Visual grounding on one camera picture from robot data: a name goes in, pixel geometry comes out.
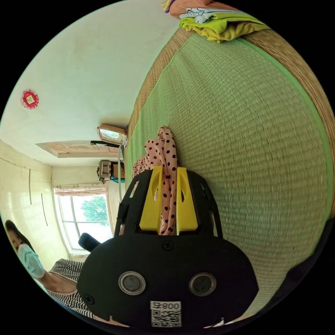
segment screw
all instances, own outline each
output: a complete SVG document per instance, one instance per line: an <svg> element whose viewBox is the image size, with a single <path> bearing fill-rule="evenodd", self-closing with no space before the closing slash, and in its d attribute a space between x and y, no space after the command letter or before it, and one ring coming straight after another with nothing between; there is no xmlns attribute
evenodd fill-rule
<svg viewBox="0 0 335 335"><path fill-rule="evenodd" d="M165 251L171 251L173 249L173 243L171 241L165 241L163 243L163 249Z"/></svg>
<svg viewBox="0 0 335 335"><path fill-rule="evenodd" d="M85 300L89 305L94 305L94 299L89 294L85 295Z"/></svg>

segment curtain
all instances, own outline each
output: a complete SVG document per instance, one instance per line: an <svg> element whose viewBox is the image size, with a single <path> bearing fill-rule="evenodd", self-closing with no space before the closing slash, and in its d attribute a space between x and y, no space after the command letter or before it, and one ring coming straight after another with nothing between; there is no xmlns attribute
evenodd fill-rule
<svg viewBox="0 0 335 335"><path fill-rule="evenodd" d="M107 194L107 188L102 183L57 185L55 194L60 196L88 196Z"/></svg>

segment window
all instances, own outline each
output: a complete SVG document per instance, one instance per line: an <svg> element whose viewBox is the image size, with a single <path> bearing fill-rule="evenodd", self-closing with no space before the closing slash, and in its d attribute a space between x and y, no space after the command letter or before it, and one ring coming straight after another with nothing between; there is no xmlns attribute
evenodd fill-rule
<svg viewBox="0 0 335 335"><path fill-rule="evenodd" d="M82 233L103 243L113 237L105 195L58 196L60 215L71 249L83 250L78 244Z"/></svg>

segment polka dot fabric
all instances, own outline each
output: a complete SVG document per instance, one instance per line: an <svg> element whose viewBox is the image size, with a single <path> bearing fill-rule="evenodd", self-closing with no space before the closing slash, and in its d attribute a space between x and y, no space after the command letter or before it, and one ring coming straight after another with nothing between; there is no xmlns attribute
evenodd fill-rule
<svg viewBox="0 0 335 335"><path fill-rule="evenodd" d="M154 166L163 167L162 214L160 235L173 235L176 221L177 153L171 131L165 126L158 131L158 138L148 140L144 146L147 155L133 166L132 178Z"/></svg>

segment face mask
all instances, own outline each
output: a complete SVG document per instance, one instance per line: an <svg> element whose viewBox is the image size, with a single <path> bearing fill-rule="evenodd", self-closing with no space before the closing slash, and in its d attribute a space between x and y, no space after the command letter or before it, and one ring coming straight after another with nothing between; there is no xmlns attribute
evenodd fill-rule
<svg viewBox="0 0 335 335"><path fill-rule="evenodd" d="M21 244L18 248L18 257L29 274L35 278L42 278L45 274L44 267L38 255L27 244Z"/></svg>

